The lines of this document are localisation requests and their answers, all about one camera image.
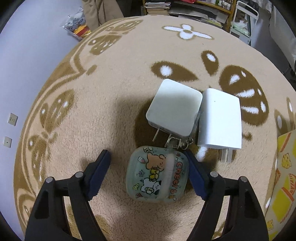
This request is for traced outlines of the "white square power adapter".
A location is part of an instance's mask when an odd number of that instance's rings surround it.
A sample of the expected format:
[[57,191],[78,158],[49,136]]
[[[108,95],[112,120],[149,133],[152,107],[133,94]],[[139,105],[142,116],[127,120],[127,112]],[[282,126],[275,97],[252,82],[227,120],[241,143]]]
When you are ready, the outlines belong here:
[[165,79],[147,112],[149,124],[179,138],[189,137],[198,118],[203,95],[187,85]]

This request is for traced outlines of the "stack of books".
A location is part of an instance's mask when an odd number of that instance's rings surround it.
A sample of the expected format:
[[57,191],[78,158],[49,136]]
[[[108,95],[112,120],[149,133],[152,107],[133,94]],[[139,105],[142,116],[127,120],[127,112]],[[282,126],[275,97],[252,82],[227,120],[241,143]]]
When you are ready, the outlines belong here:
[[168,16],[171,1],[146,1],[144,7],[148,15]]

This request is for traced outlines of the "wall outlet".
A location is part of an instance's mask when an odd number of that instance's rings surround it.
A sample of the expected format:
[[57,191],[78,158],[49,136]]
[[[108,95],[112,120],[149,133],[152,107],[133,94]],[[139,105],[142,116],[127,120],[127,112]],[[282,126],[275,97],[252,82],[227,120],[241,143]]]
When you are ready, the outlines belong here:
[[3,145],[7,148],[11,147],[12,139],[9,137],[4,137]]
[[13,113],[10,113],[10,116],[9,116],[9,119],[8,119],[8,124],[15,126],[17,120],[18,120],[18,116],[13,114]]

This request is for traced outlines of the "wall outlet upper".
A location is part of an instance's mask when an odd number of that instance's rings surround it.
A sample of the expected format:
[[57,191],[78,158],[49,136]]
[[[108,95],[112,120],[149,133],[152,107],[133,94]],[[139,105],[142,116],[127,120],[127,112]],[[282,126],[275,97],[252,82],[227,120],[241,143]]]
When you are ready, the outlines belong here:
[[10,113],[10,116],[9,116],[9,119],[8,119],[8,124],[15,126],[17,120],[18,120],[18,116],[13,114],[13,113]]

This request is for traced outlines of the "beige hanging coat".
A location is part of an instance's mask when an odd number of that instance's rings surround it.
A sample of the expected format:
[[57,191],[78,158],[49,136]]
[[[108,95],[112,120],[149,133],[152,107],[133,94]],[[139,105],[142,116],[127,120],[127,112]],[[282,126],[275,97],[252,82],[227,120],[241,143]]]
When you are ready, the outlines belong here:
[[83,13],[90,30],[113,19],[123,18],[116,0],[82,0]]

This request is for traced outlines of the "clear cartoon earbuds case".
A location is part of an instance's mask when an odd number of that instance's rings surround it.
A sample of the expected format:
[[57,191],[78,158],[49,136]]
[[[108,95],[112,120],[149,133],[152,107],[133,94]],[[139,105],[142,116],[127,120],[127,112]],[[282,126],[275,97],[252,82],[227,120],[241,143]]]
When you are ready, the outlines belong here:
[[130,156],[126,191],[138,201],[175,202],[185,191],[189,160],[173,148],[142,146]]

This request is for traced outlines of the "wooden bookshelf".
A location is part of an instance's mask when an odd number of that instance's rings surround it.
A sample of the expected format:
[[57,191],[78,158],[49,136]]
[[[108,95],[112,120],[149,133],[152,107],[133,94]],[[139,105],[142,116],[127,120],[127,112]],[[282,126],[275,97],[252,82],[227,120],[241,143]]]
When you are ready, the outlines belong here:
[[171,1],[169,16],[207,23],[229,32],[235,5],[236,1]]

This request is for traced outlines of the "beige patterned rug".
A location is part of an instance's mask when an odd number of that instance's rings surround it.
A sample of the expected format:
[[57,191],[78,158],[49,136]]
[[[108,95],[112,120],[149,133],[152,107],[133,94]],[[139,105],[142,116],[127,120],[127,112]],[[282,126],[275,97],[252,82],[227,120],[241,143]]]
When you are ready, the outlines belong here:
[[83,170],[103,149],[111,166],[90,206],[107,240],[185,240],[203,206],[187,186],[173,204],[132,200],[125,189],[129,155],[163,147],[168,134],[145,114],[161,82],[222,90],[240,99],[242,149],[232,163],[190,146],[224,177],[246,176],[263,211],[275,180],[277,137],[294,128],[295,90],[256,49],[217,27],[173,16],[108,21],[61,61],[25,121],[16,152],[14,193],[22,231],[44,182]]

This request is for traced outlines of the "wall outlet lower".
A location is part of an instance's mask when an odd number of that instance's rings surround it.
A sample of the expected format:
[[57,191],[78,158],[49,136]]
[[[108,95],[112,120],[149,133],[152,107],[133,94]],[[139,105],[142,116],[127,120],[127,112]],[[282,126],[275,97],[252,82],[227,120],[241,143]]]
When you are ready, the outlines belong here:
[[3,145],[7,148],[11,147],[12,139],[9,137],[4,137]]

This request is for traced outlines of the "cardboard box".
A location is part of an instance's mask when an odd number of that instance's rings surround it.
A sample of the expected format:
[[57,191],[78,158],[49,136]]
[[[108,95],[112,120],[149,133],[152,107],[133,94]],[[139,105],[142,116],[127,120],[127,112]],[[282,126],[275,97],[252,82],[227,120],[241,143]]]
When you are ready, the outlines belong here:
[[295,130],[277,139],[273,194],[265,215],[269,240],[283,229],[295,209]]

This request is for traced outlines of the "bag of snacks on floor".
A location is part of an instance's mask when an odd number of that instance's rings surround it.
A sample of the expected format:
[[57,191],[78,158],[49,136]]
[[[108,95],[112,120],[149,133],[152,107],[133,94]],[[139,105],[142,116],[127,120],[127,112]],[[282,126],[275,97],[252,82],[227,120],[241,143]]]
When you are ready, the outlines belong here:
[[91,30],[86,24],[86,18],[82,7],[80,7],[76,13],[67,16],[67,18],[62,22],[61,27],[69,35],[79,41],[91,34]]

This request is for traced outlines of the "white rolling cart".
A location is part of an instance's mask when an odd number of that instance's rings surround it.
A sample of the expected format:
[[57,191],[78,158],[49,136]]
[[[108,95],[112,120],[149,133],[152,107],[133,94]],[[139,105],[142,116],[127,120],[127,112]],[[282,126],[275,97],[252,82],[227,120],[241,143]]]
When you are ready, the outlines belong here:
[[254,1],[237,1],[230,34],[251,46],[251,36],[259,19],[259,5]]

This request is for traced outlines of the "white tall power adapter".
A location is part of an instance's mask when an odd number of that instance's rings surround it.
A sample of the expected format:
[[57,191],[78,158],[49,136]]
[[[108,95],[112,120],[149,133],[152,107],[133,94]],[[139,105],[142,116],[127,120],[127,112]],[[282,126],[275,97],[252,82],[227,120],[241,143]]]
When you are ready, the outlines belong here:
[[234,150],[242,148],[242,118],[238,97],[208,88],[200,107],[197,146],[221,150],[221,162],[232,162]]

